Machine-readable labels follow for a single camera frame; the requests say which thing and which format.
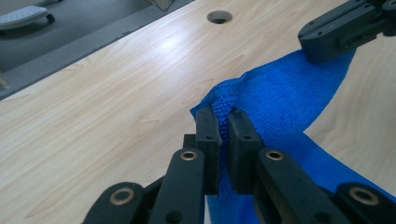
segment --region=gray floor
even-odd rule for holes
[[[0,100],[192,1],[175,0],[167,11],[145,0],[43,4],[55,23],[43,19],[0,36],[0,71],[8,83],[0,85]]]

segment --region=blue towel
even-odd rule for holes
[[[234,193],[227,175],[227,117],[233,107],[244,110],[268,147],[288,152],[319,185],[332,192],[340,183],[360,182],[394,197],[350,170],[317,146],[303,131],[330,102],[354,56],[349,52],[328,63],[311,64],[301,50],[221,82],[191,110],[211,106],[223,141],[219,196],[208,196],[213,224],[258,223],[251,196]]]

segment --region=blue fabric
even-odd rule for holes
[[[353,55],[354,52],[350,52],[328,63],[311,64],[302,51],[295,51],[248,71],[240,78],[221,82],[191,110],[195,116],[200,108],[211,106],[218,118],[223,140],[220,193],[219,196],[207,197],[213,224],[258,223],[252,197],[236,195],[227,175],[227,117],[233,107],[248,114],[265,145],[289,152],[325,189],[335,191],[340,183],[352,181],[375,187],[303,133],[334,96]]]

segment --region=wood grain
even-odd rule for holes
[[[0,102],[0,222],[81,223],[109,186],[156,180],[214,85],[299,49],[299,30],[342,2],[197,0]],[[214,10],[233,20],[210,23]],[[359,50],[306,132],[396,194],[394,50]]]

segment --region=round hole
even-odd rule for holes
[[[167,223],[177,224],[183,220],[183,215],[178,211],[168,213],[165,218]]]
[[[110,202],[114,205],[123,205],[130,202],[134,198],[134,191],[130,188],[122,188],[116,190],[110,196]]]
[[[278,152],[278,151],[275,151],[275,150],[268,151],[265,154],[265,156],[268,159],[273,160],[273,161],[281,161],[281,160],[283,160],[283,154]]]
[[[213,11],[207,14],[207,19],[215,24],[224,24],[231,21],[233,15],[228,11]]]
[[[316,212],[314,214],[314,219],[318,222],[318,223],[332,223],[332,217],[325,213],[325,212]]]
[[[193,161],[198,157],[198,155],[193,151],[184,151],[180,154],[180,158],[185,161]]]
[[[354,187],[349,190],[349,195],[359,203],[364,203],[367,205],[379,204],[378,197],[376,197],[375,194],[367,189]]]

